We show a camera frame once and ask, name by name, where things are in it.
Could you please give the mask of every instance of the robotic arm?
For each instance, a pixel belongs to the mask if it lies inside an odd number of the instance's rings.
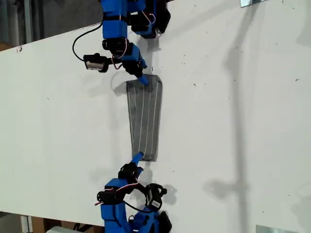
[[[143,38],[156,37],[156,31],[164,33],[170,21],[171,14],[167,2],[171,0],[101,0],[103,7],[103,48],[109,50],[111,58],[94,55],[84,55],[83,61],[87,69],[106,73],[109,65],[115,69],[123,66],[131,75],[135,75],[144,85],[148,81],[142,70],[146,62],[139,48],[127,39],[127,26]]]
[[[144,187],[137,179],[143,169],[138,167],[142,159],[142,152],[138,153],[133,160],[125,164],[118,173],[118,178],[109,181],[103,191],[97,194],[97,204],[101,204],[102,219],[105,221],[106,233],[169,233],[172,224],[165,212],[159,214],[162,206],[162,196],[167,190],[162,186],[151,183]],[[146,197],[143,210],[139,210],[123,199],[138,189]],[[138,210],[132,220],[127,221],[125,205]]]

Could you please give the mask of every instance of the red wire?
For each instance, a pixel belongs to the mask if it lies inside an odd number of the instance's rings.
[[[142,11],[142,13],[144,14],[144,16],[146,17],[146,19],[149,21],[149,25],[147,25],[147,27],[149,27],[151,25],[151,21],[150,19],[146,16],[146,14]]]
[[[135,186],[135,185],[137,185],[137,184],[139,184],[139,183],[137,182],[137,183],[130,183],[130,184],[127,184],[127,185],[125,185],[125,186],[123,186],[123,187],[121,187],[121,188],[118,188],[118,189],[116,190],[116,192],[118,192],[119,190],[121,190],[121,189],[123,189],[123,188],[129,187],[129,186]],[[105,190],[105,191],[111,191],[111,190],[113,190],[113,188],[104,189],[104,190]],[[99,205],[100,203],[102,203],[102,201],[99,201],[98,203],[95,203],[94,205],[96,206],[96,205]]]
[[[127,50],[127,41],[126,41],[126,38],[124,38],[124,39],[125,39],[125,49],[124,49],[123,54],[120,57],[118,57],[118,59],[122,58],[125,55],[126,50]],[[120,69],[123,65],[121,64],[119,67],[116,67],[115,63],[113,62],[114,57],[115,57],[115,55],[112,55],[112,57],[111,57],[112,64],[115,67],[115,69]]]
[[[137,183],[130,183],[130,184],[127,184],[127,185],[125,185],[125,186],[123,186],[123,187],[121,187],[121,188],[118,188],[116,192],[118,192],[119,190],[121,190],[121,189],[123,189],[123,188],[129,187],[129,186],[134,186],[134,185],[137,185],[137,184],[139,184],[139,183],[137,182]]]

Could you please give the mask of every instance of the white table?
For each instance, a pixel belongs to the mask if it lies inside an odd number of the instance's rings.
[[[164,83],[158,161],[140,164],[140,181],[169,188],[173,233],[309,233],[311,4],[239,4],[171,2],[159,49],[129,34]],[[103,223],[96,194],[131,158],[133,77],[73,56],[91,28],[0,53],[0,211]],[[108,56],[101,40],[81,38],[77,53]]]

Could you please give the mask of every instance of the gray object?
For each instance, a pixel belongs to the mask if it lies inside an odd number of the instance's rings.
[[[63,227],[53,227],[52,229],[48,230],[46,233],[78,233],[78,231],[66,229]]]
[[[159,140],[163,84],[156,75],[145,75],[144,86],[138,80],[127,82],[127,102],[132,140],[132,156],[143,152],[144,161],[155,161]]]
[[[266,0],[241,0],[241,7],[245,7],[251,4],[260,3]]]
[[[25,7],[25,30],[26,43],[33,42],[33,14],[32,14],[32,0],[24,1]]]
[[[291,232],[291,231],[282,230],[278,228],[257,225],[256,233],[297,233],[297,232]]]

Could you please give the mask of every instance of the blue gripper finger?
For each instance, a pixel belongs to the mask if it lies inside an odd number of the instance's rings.
[[[148,80],[146,79],[145,75],[142,75],[141,77],[138,77],[138,80],[144,84],[145,86],[148,86],[149,85],[149,82]]]
[[[144,154],[142,152],[139,152],[137,155],[135,155],[132,159],[132,163],[135,163],[138,165],[139,161],[143,158]]]

